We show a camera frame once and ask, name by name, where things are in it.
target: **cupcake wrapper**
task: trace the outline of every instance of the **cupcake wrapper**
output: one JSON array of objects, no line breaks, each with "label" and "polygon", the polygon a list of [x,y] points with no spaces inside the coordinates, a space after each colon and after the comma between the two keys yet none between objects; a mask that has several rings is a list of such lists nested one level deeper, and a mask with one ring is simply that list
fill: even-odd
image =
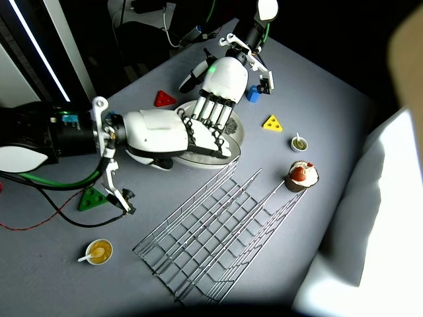
[{"label": "cupcake wrapper", "polygon": [[[293,166],[298,162],[304,162],[304,160],[295,161],[294,163],[292,163],[289,170],[291,170],[291,168],[293,168]],[[291,176],[289,176],[289,170],[288,170],[288,175],[285,177],[285,186],[287,189],[289,189],[291,192],[298,193],[301,190],[305,190],[306,188],[308,188],[308,187],[294,183],[293,180],[291,179]]]}]

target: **blue block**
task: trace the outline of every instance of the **blue block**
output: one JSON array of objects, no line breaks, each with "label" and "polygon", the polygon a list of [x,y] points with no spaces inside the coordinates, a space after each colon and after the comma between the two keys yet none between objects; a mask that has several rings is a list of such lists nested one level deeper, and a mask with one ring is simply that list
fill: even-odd
[{"label": "blue block", "polygon": [[248,94],[247,94],[247,99],[249,102],[257,102],[258,101],[258,97],[260,97],[260,94],[257,91],[257,86],[251,86]]}]

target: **light strip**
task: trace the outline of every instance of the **light strip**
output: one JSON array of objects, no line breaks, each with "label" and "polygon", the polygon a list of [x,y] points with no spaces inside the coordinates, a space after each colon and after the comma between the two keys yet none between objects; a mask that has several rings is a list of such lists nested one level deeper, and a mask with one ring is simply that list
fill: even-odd
[{"label": "light strip", "polygon": [[41,57],[42,61],[44,62],[44,65],[47,67],[48,72],[50,73],[54,82],[58,86],[58,89],[60,90],[61,94],[63,95],[63,97],[65,98],[66,101],[68,101],[68,102],[71,101],[69,99],[69,97],[67,96],[65,90],[63,89],[62,85],[60,84],[59,79],[56,77],[56,74],[54,73],[52,67],[48,63],[46,56],[42,52],[42,50],[41,50],[40,46],[38,45],[34,35],[32,34],[31,30],[29,29],[29,26],[27,25],[24,17],[22,16],[22,13],[20,13],[20,10],[19,10],[18,6],[16,5],[15,0],[9,0],[9,3],[11,4],[13,10],[15,11],[16,16],[18,16],[20,23],[22,24],[26,33],[28,34],[28,37],[30,38],[32,44],[34,45],[36,51],[38,52],[38,55]]}]

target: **metal wire basket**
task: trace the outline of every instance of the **metal wire basket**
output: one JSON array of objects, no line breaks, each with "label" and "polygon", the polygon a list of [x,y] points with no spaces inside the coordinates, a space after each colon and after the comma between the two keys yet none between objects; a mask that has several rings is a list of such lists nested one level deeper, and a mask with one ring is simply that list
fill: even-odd
[{"label": "metal wire basket", "polygon": [[133,251],[183,304],[218,304],[299,203],[298,193],[270,213],[247,193],[262,169],[243,185],[232,179],[237,158],[145,237]]}]

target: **whipped cream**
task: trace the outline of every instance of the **whipped cream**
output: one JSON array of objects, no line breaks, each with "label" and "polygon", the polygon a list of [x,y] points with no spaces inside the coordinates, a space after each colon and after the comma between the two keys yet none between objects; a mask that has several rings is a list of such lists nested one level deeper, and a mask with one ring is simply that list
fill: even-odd
[{"label": "whipped cream", "polygon": [[289,170],[289,175],[291,175],[291,173],[298,167],[304,168],[305,180],[299,182],[291,178],[294,183],[304,187],[310,187],[317,183],[317,181],[319,180],[319,175],[317,174],[317,171],[314,166],[307,166],[307,162],[296,162]]}]

